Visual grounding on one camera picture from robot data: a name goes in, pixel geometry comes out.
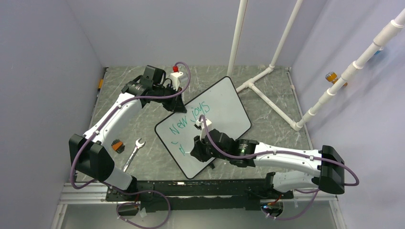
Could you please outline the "white whiteboard black frame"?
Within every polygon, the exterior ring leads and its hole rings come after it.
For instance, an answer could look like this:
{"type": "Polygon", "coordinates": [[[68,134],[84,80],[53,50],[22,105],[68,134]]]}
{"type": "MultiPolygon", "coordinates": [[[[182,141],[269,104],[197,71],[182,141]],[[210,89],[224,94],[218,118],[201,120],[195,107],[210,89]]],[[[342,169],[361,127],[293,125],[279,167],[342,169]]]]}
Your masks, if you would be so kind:
{"type": "Polygon", "coordinates": [[[225,76],[186,105],[186,113],[172,113],[155,126],[155,133],[187,179],[199,174],[210,162],[191,156],[194,138],[216,129],[233,139],[247,132],[252,123],[230,77],[225,76]]]}

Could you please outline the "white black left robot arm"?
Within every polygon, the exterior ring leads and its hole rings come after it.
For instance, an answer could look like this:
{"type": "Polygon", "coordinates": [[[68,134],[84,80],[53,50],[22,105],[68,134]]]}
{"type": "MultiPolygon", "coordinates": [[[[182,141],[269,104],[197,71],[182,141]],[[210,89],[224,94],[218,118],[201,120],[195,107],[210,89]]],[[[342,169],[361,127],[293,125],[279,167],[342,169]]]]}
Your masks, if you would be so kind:
{"type": "Polygon", "coordinates": [[[147,65],[142,75],[125,84],[121,94],[105,115],[84,134],[74,134],[69,139],[71,158],[70,182],[73,188],[82,189],[75,184],[75,172],[79,171],[91,181],[99,181],[118,190],[124,200],[132,200],[138,191],[137,179],[115,165],[112,158],[112,143],[119,133],[146,104],[162,104],[169,112],[186,113],[182,93],[191,82],[191,72],[181,73],[175,63],[173,72],[166,75],[163,69],[147,65]]]}

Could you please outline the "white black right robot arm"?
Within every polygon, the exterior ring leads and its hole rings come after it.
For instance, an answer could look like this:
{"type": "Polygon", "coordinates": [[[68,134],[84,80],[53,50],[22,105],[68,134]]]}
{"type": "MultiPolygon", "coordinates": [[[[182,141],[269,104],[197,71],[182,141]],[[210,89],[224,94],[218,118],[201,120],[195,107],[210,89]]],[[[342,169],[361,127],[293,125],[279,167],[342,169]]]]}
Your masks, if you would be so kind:
{"type": "Polygon", "coordinates": [[[269,173],[263,192],[269,198],[294,189],[315,188],[340,195],[345,192],[344,160],[332,146],[321,150],[296,150],[250,139],[232,139],[214,129],[196,136],[190,155],[200,162],[227,160],[237,167],[283,167],[288,172],[269,173]]]}

